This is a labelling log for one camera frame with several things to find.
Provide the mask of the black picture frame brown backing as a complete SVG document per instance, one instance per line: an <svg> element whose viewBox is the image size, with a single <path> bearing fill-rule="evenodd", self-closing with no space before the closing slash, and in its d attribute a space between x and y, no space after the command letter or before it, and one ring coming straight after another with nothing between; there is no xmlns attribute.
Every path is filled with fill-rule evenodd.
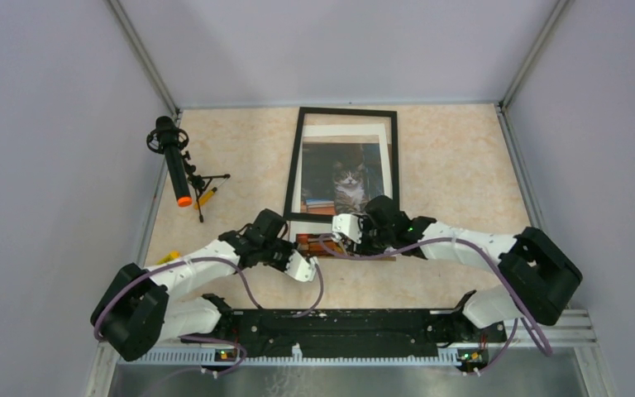
<svg viewBox="0 0 635 397"><path fill-rule="evenodd" d="M381 195L400 207L397 113L301 107L284 218L331 223Z"/></svg>

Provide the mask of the brown backing board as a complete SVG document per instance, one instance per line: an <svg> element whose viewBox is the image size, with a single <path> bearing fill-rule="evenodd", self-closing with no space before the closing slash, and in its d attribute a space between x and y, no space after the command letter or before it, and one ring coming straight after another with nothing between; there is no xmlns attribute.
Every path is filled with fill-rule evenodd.
<svg viewBox="0 0 635 397"><path fill-rule="evenodd" d="M396 261L395 256L350 256L344 255L338 252L337 255L330 254L328 252L319 252L317 254L308 254L320 259L334 259L334 260L347 260L347 261Z"/></svg>

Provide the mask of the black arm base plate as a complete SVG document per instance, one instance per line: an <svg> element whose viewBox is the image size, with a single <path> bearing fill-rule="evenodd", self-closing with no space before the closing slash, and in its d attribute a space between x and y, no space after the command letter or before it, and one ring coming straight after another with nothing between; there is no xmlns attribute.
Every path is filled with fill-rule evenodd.
<svg viewBox="0 0 635 397"><path fill-rule="evenodd" d="M461 307L453 309L314 309L300 316L297 309L232 309L225 300L205 294L221 305L221 317L210 331L194 336L215 337L248 344L252 337L400 337L405 342L453 343L504 342L508 332L502 322L478 328Z"/></svg>

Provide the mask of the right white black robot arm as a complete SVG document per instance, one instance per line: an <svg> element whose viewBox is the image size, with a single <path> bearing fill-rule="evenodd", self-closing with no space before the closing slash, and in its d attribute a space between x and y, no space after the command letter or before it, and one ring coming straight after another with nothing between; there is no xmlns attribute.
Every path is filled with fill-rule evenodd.
<svg viewBox="0 0 635 397"><path fill-rule="evenodd" d="M454 261L499 278L494 288L475 291L451 319L454 334L475 340L488 326L526 318L544 326L557 323L583 275L542 230L518 234L476 232L435 218L410 218L389 197L369 201L361 214L332 219L332 233L349 242L350 252L376 258L393 252L423 260Z"/></svg>

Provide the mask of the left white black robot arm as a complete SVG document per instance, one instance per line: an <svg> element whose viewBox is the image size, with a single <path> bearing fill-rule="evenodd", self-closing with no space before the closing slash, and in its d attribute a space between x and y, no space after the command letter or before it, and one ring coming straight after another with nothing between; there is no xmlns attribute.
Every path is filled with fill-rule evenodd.
<svg viewBox="0 0 635 397"><path fill-rule="evenodd" d="M254 222L224 232L206 246L178 259L142 268L123 266L95 307L90 323L100 342L108 342L127 361L145 355L157 342L204 334L213 342L227 339L232 320L220 299L185 296L230 275L249 283L244 271L266 265L298 282L322 278L315 256L302 256L283 238L288 223L264 209Z"/></svg>

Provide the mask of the cat and books photo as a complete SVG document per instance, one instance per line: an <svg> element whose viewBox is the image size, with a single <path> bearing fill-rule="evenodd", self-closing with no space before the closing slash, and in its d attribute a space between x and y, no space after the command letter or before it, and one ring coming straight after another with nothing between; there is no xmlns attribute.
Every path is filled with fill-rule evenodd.
<svg viewBox="0 0 635 397"><path fill-rule="evenodd" d="M290 238L304 255L327 252L319 242L333 216L363 212L374 197L392 187L388 153L379 143L304 142L286 203Z"/></svg>

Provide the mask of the yellow handled screwdriver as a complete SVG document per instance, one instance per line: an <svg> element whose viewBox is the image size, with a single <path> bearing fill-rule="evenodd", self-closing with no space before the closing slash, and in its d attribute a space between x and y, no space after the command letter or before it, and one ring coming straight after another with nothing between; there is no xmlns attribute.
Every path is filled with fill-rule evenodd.
<svg viewBox="0 0 635 397"><path fill-rule="evenodd" d="M196 200L195 204L193 205L194 209L200 209L201 207L203 207L210 198L212 198L217 192L217 187L213 187L211 189L209 189L208 191L205 191L204 193L202 193Z"/></svg>

